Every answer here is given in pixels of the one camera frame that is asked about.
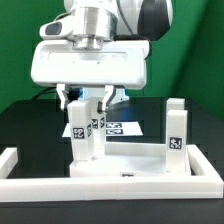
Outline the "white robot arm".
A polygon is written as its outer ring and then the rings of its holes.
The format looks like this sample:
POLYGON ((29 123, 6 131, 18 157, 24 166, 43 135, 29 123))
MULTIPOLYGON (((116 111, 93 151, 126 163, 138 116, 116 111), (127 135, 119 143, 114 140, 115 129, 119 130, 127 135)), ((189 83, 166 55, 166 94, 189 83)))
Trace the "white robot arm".
POLYGON ((118 89, 142 89, 151 43, 171 28, 171 0, 64 0, 66 12, 43 25, 31 78, 54 86, 61 108, 72 87, 103 88, 104 113, 118 89))

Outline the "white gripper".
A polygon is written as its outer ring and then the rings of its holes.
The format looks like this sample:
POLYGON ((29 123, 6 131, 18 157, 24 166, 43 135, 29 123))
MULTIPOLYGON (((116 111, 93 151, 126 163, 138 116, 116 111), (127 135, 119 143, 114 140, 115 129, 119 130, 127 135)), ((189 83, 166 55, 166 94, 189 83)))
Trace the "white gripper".
POLYGON ((31 66, 33 81, 56 85, 60 108, 67 110, 69 87, 103 87, 105 96, 97 112, 106 113, 116 89, 142 89, 147 82, 146 61, 150 50, 146 40, 106 42, 101 50, 75 50, 67 40, 45 40, 36 47, 31 66))

